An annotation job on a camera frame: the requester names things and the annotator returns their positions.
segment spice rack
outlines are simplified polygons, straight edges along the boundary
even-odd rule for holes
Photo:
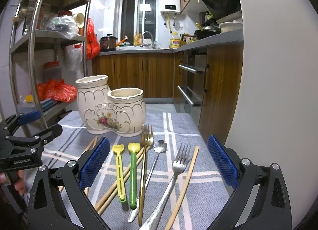
[[[21,3],[25,3],[28,0],[20,0],[17,6],[17,10],[15,16],[18,15]],[[46,3],[51,5],[55,10],[70,10],[76,7],[80,7],[82,5],[86,5],[85,9],[85,20],[84,20],[84,35],[83,36],[75,36],[72,39],[66,39],[60,32],[56,31],[48,31],[48,30],[39,30],[37,28],[38,16],[40,12],[40,7],[42,3]],[[16,33],[16,24],[14,23],[12,26],[11,39],[10,39],[10,53],[9,53],[9,77],[10,77],[10,87],[14,100],[14,105],[16,109],[16,113],[18,114],[17,101],[18,98],[16,96],[16,89],[14,85],[14,73],[13,73],[13,54],[19,53],[23,51],[28,52],[28,67],[29,67],[29,79],[31,83],[31,90],[33,101],[36,110],[41,112],[41,118],[39,119],[39,123],[42,129],[46,129],[47,120],[52,118],[54,115],[58,114],[61,110],[63,110],[68,104],[67,103],[57,103],[55,106],[50,108],[49,110],[43,112],[38,92],[37,92],[37,83],[35,80],[35,61],[34,61],[34,51],[41,49],[53,49],[56,46],[65,47],[68,45],[73,45],[76,43],[83,43],[83,69],[84,76],[87,76],[87,59],[86,59],[86,39],[87,39],[87,22],[88,22],[88,14],[90,10],[91,0],[36,0],[30,31],[27,35],[24,35],[20,38],[16,43],[15,33]],[[27,127],[22,126],[24,134],[26,136],[31,136]]]

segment blue gripper pad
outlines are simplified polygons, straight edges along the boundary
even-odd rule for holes
[[[109,153],[109,140],[104,138],[91,154],[80,172],[79,186],[82,190],[92,186],[101,166]]]
[[[19,125],[25,125],[28,123],[31,123],[33,121],[36,121],[41,118],[41,113],[40,111],[33,111],[24,115],[21,115],[18,119],[18,124]]]
[[[208,139],[208,149],[225,183],[236,189],[239,185],[238,171],[220,142],[213,135]]]

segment gray countertop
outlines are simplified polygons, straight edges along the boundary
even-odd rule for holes
[[[216,35],[212,35],[206,37],[204,39],[195,41],[190,44],[186,44],[177,49],[136,49],[136,50],[120,50],[120,51],[111,51],[111,52],[100,52],[99,56],[102,55],[111,55],[111,54],[127,54],[127,53],[178,53],[191,49],[199,49],[210,47],[213,45],[221,45],[221,44],[230,44],[230,43],[238,43],[243,42],[243,29],[238,29],[226,33],[220,33]]]

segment shelf pole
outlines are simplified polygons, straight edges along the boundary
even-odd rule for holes
[[[85,20],[84,20],[84,28],[83,28],[83,35],[85,37],[85,40],[83,41],[83,72],[84,72],[84,77],[88,76],[88,70],[87,70],[87,25],[88,25],[88,16],[89,16],[90,7],[91,7],[91,0],[89,0],[86,4]]]
[[[21,7],[21,3],[18,4],[18,7],[16,9],[16,13],[15,13],[15,17],[18,16],[19,10]],[[12,31],[11,31],[11,36],[10,36],[10,49],[12,48],[13,44],[14,44],[14,39],[16,36],[16,25],[15,23],[12,24]],[[9,78],[10,78],[10,88],[11,88],[11,94],[12,94],[12,98],[13,98],[13,104],[14,104],[14,108],[16,110],[16,114],[19,114],[19,110],[18,110],[18,98],[16,96],[16,88],[14,85],[14,73],[13,73],[13,55],[10,52],[9,54]],[[22,125],[21,126],[23,133],[26,137],[31,137],[31,134],[29,132],[29,129],[25,126]]]
[[[33,101],[34,101],[36,110],[39,110],[41,112],[40,124],[42,129],[45,129],[47,128],[47,122],[44,118],[43,110],[39,101],[37,83],[35,78],[35,62],[34,62],[36,28],[37,28],[38,16],[39,16],[42,1],[43,0],[36,1],[33,16],[32,16],[29,46],[28,46],[28,64],[29,64],[29,77],[30,77]]]

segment fork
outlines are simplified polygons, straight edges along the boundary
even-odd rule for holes
[[[163,197],[159,201],[155,210],[152,212],[150,217],[145,221],[145,223],[141,226],[141,228],[139,228],[139,230],[156,230],[157,229],[164,207],[166,206],[166,203],[173,190],[175,182],[177,181],[178,175],[183,173],[185,171],[185,168],[187,167],[187,164],[189,162],[189,154],[190,154],[189,145],[182,146],[181,144],[178,150],[178,154],[175,157],[175,161],[172,164],[173,176],[168,184],[168,187],[166,191],[164,192]]]
[[[148,126],[143,126],[143,131],[141,134],[141,146],[151,146],[154,143],[154,136],[152,133],[152,124],[151,131],[149,131]],[[138,224],[141,226],[143,222],[143,207],[145,202],[145,184],[146,184],[146,174],[147,174],[147,149],[143,150],[143,166],[141,169],[141,177],[140,177],[140,188],[139,188],[139,212],[138,212]]]

